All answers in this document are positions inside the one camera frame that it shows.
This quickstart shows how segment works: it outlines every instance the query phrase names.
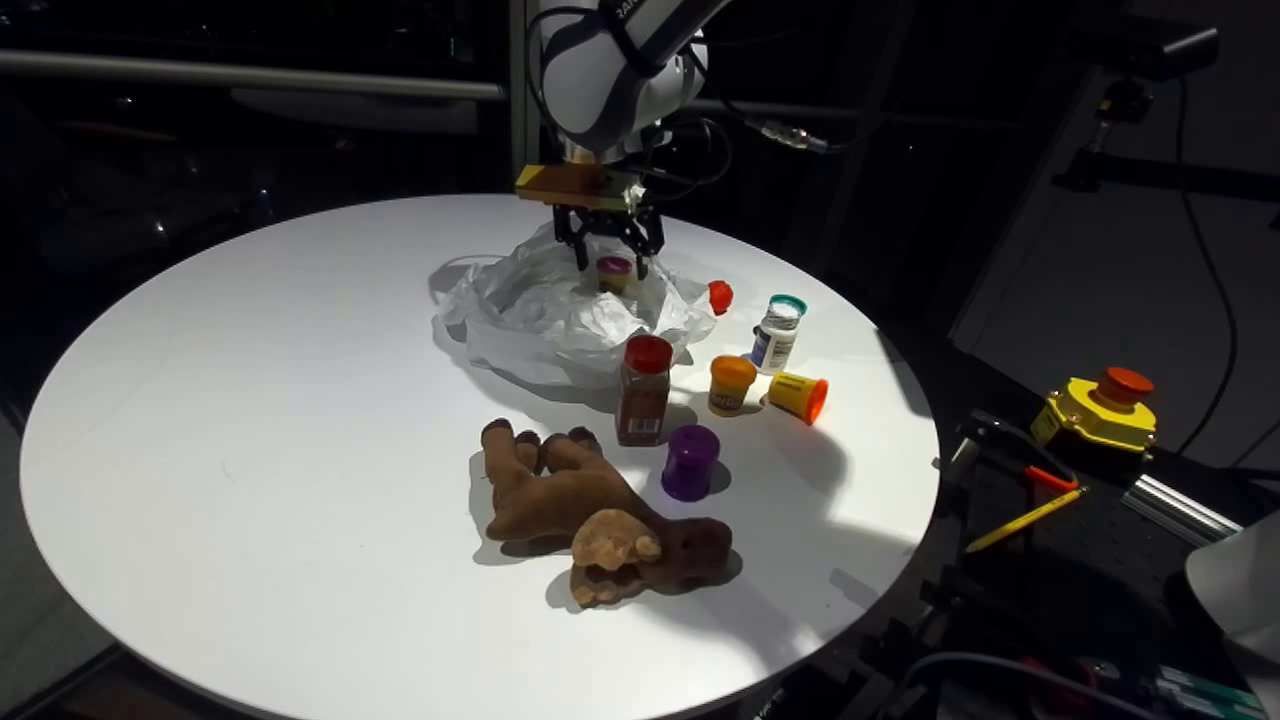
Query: small red cap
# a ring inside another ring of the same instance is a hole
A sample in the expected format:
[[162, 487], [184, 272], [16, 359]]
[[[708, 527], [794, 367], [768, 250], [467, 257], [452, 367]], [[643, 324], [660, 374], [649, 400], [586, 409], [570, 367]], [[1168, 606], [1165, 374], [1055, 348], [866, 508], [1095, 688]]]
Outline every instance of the small red cap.
[[596, 261], [596, 272], [601, 272], [601, 274], [630, 274], [630, 272], [632, 272], [632, 261], [625, 261], [625, 257], [601, 257], [601, 261]]
[[1113, 400], [1113, 403], [1141, 403], [1141, 400], [1150, 400], [1157, 393], [1157, 383], [1136, 367], [1117, 367], [1113, 362], [1113, 367], [1106, 367], [1106, 381], [1102, 381], [1095, 393], [1106, 400]]
[[643, 374], [667, 373], [672, 367], [672, 344], [660, 337], [632, 337], [630, 341], [630, 362]]
[[708, 283], [708, 304], [711, 304], [715, 317], [725, 317], [728, 304], [731, 304], [731, 283], [711, 280], [711, 283]]

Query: red button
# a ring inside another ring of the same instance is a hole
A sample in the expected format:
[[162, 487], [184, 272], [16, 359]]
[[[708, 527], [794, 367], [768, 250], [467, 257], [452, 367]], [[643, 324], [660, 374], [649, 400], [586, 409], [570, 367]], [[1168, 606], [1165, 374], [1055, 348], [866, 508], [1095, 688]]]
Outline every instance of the red button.
[[1106, 367], [1106, 381], [1095, 393], [1113, 403], [1141, 403], [1157, 393], [1157, 383], [1136, 367]]

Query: yellow object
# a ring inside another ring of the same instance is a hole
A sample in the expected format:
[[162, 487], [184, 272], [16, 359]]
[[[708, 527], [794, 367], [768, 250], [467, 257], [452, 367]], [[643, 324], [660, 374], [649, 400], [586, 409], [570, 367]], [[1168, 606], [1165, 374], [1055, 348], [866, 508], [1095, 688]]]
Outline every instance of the yellow object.
[[1109, 367], [1106, 381], [1071, 374], [1049, 393], [1032, 437], [1049, 444], [1068, 428], [1106, 449], [1146, 451], [1157, 441], [1157, 411], [1146, 396], [1153, 396], [1153, 383], [1127, 367]]
[[830, 381], [780, 373], [768, 383], [768, 403], [800, 417], [806, 424], [815, 424], [830, 403]]
[[748, 389], [758, 383], [758, 362], [745, 354], [715, 354], [711, 359], [711, 411], [742, 411], [748, 400]]
[[1007, 535], [1015, 535], [1015, 531], [1049, 518], [1053, 510], [1078, 505], [1079, 497], [1083, 497], [1083, 487], [1071, 487], [1071, 491], [1065, 491], [1065, 497], [1055, 497], [1055, 499], [1049, 499], [1049, 505], [1040, 505], [1040, 508], [1030, 508], [1026, 516], [1015, 516], [1015, 518], [991, 527], [988, 535], [971, 540], [963, 550], [971, 556], [971, 550], [986, 550], [986, 548], [991, 548], [991, 543], [1005, 543]]
[[590, 210], [632, 210], [643, 193], [636, 176], [601, 165], [526, 165], [515, 176], [522, 200], [570, 202]]

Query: yellow device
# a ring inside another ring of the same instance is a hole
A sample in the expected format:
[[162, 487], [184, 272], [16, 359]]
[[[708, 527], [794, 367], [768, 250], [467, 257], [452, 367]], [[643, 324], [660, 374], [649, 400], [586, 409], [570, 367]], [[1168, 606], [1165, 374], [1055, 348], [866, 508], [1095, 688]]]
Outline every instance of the yellow device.
[[586, 210], [636, 210], [643, 182], [641, 176], [609, 172], [601, 165], [526, 165], [515, 195]]
[[1049, 444], [1059, 432], [1078, 432], [1117, 451], [1150, 451], [1157, 441], [1153, 393], [1153, 381], [1132, 367], [1106, 367], [1102, 381], [1068, 374], [1065, 389], [1049, 393], [1032, 437]]

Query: stuffed animal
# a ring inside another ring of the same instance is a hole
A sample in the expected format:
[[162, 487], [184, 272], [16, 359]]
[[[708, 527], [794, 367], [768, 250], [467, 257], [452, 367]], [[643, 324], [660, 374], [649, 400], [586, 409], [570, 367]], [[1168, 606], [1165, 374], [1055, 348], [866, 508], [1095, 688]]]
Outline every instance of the stuffed animal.
[[738, 576], [731, 527], [654, 510], [590, 428], [541, 441], [493, 419], [480, 449], [493, 484], [487, 535], [514, 556], [574, 548], [570, 586], [580, 606]]

